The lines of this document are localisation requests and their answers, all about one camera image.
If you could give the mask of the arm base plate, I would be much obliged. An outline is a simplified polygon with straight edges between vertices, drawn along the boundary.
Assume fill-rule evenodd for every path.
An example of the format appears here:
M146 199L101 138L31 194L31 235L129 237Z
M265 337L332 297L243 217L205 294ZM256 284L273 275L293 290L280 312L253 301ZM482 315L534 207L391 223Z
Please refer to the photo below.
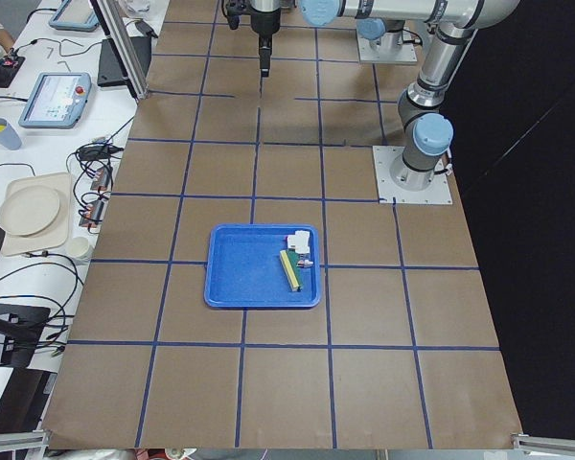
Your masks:
M449 179L443 161L434 169L415 172L403 162L403 147L373 146L380 203L451 205Z
M376 40L357 35L359 61L393 65L415 65L418 61L411 35L387 33Z

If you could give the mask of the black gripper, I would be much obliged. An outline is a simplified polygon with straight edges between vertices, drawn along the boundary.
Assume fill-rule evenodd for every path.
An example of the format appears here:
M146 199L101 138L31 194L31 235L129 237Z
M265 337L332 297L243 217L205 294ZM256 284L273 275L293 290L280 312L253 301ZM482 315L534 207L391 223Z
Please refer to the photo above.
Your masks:
M259 64L262 78L270 73L272 56L272 36L280 29L281 10L258 11L253 9L250 14L251 29L259 35Z

